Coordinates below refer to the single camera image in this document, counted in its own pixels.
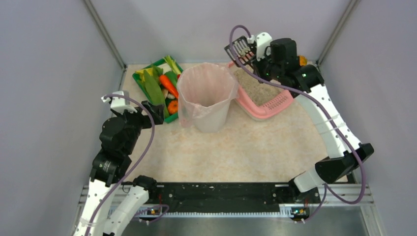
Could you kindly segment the black litter scoop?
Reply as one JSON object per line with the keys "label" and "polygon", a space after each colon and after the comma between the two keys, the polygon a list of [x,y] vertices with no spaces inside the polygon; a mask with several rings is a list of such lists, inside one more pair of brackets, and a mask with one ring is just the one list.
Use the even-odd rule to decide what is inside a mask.
{"label": "black litter scoop", "polygon": [[240,63],[252,68],[252,62],[256,58],[255,43],[248,43],[247,37],[241,36],[233,41],[232,46]]}

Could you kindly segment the pink litter box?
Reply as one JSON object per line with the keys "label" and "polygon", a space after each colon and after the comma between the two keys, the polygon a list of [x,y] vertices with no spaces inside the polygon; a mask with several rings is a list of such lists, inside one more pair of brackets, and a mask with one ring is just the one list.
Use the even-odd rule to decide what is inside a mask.
{"label": "pink litter box", "polygon": [[293,102],[289,91],[259,83],[233,62],[228,63],[228,68],[239,83],[236,102],[253,119],[269,119]]}

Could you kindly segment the pink lined trash bin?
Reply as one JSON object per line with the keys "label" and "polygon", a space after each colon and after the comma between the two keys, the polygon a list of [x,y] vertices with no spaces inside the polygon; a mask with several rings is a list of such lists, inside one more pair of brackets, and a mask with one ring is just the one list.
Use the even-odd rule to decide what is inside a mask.
{"label": "pink lined trash bin", "polygon": [[229,106],[238,97],[238,81],[225,66],[200,63],[185,69],[177,83],[179,123],[204,133],[216,133],[226,122]]}

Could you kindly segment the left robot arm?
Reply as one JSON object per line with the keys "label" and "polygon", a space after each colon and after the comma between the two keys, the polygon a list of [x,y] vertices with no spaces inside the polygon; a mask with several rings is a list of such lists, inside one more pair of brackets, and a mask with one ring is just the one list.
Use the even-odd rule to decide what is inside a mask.
{"label": "left robot arm", "polygon": [[126,95],[108,94],[102,97],[110,104],[114,117],[106,120],[99,135],[101,149],[92,162],[89,189],[76,236],[119,236],[135,212],[145,204],[156,188],[156,181],[139,176],[128,196],[112,216],[109,216],[115,191],[133,171],[130,168],[136,142],[143,129],[151,129],[164,122],[164,105],[148,101],[131,106],[135,100]]}

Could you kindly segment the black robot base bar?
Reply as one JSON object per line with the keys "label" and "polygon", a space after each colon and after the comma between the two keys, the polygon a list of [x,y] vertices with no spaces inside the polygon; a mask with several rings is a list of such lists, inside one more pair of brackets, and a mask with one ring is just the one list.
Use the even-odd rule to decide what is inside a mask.
{"label": "black robot base bar", "polygon": [[320,200],[317,188],[297,195],[280,182],[161,182],[147,203],[168,205],[170,213],[261,213]]}

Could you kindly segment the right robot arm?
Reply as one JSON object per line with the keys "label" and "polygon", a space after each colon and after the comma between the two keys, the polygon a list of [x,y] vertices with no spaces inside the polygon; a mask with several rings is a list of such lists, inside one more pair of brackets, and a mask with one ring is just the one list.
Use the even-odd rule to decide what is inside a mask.
{"label": "right robot arm", "polygon": [[374,153],[370,143],[362,143],[344,122],[333,104],[324,79],[311,64],[301,65],[296,42],[290,38],[272,40],[262,35],[254,39],[255,73],[266,81],[276,80],[307,111],[327,150],[327,157],[289,181],[296,195],[322,184],[331,184],[356,168]]}

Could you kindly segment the toy pineapple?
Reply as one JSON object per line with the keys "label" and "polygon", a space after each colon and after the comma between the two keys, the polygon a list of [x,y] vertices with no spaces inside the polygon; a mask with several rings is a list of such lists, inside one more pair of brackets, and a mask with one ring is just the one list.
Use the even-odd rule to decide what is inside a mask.
{"label": "toy pineapple", "polygon": [[306,66],[307,65],[308,60],[307,60],[307,58],[305,56],[299,55],[298,58],[299,58],[299,64],[300,64],[300,66]]}

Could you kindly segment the green leafy vegetable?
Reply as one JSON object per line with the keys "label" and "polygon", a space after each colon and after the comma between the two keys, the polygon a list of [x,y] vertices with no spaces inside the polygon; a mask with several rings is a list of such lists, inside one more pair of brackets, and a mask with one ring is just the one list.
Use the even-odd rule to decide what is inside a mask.
{"label": "green leafy vegetable", "polygon": [[146,70],[143,71],[143,82],[146,92],[149,95],[150,102],[153,105],[163,105],[164,118],[167,118],[169,116],[169,112],[166,107],[164,94],[162,93],[158,82]]}

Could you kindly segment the small orange pumpkin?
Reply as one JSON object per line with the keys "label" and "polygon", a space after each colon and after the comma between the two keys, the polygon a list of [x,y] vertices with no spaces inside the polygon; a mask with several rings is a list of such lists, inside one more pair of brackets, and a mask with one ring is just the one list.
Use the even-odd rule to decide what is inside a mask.
{"label": "small orange pumpkin", "polygon": [[178,101],[177,100],[170,101],[167,107],[169,114],[170,115],[176,114],[178,112],[178,109],[179,109]]}

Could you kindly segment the green vegetable tray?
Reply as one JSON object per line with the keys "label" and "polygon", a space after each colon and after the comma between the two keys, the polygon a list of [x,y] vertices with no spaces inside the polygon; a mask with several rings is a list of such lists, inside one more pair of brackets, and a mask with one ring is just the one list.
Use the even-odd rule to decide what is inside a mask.
{"label": "green vegetable tray", "polygon": [[[143,82],[143,71],[147,71],[150,75],[152,75],[156,81],[158,82],[162,93],[164,94],[165,97],[165,102],[166,102],[166,107],[168,107],[168,104],[170,103],[170,101],[172,100],[177,100],[171,93],[168,92],[168,90],[166,90],[160,83],[159,81],[159,76],[161,75],[166,75],[167,77],[169,77],[169,80],[174,84],[174,86],[177,89],[177,82],[180,78],[180,75],[177,75],[175,72],[173,72],[170,68],[170,66],[164,61],[164,59],[160,59],[150,65],[148,65],[147,67],[137,70],[133,73],[132,77],[134,79],[134,81],[136,82],[136,84],[139,86],[139,88],[142,90],[142,92],[144,93],[144,95],[146,96],[147,100],[150,102],[150,98],[149,95],[146,92],[145,86],[144,86],[144,82]],[[167,118],[164,118],[166,123],[171,123],[174,120],[178,119],[178,112],[176,114],[170,115]]]}

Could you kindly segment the orange toy carrot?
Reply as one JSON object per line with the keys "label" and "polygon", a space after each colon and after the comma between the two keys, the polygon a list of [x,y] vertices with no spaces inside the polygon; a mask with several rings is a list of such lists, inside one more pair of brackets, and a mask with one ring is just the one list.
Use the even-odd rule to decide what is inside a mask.
{"label": "orange toy carrot", "polygon": [[159,81],[161,83],[161,85],[168,90],[169,93],[171,93],[176,99],[179,98],[179,93],[176,89],[176,87],[174,86],[174,84],[169,80],[169,77],[167,77],[166,75],[161,75],[159,76]]}

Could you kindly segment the white green leek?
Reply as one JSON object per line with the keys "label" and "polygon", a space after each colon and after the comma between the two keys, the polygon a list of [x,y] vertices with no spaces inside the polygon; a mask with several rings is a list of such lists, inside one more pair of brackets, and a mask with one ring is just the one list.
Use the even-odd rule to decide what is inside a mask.
{"label": "white green leek", "polygon": [[180,69],[177,62],[170,55],[165,56],[163,59],[177,75],[182,73],[182,69]]}

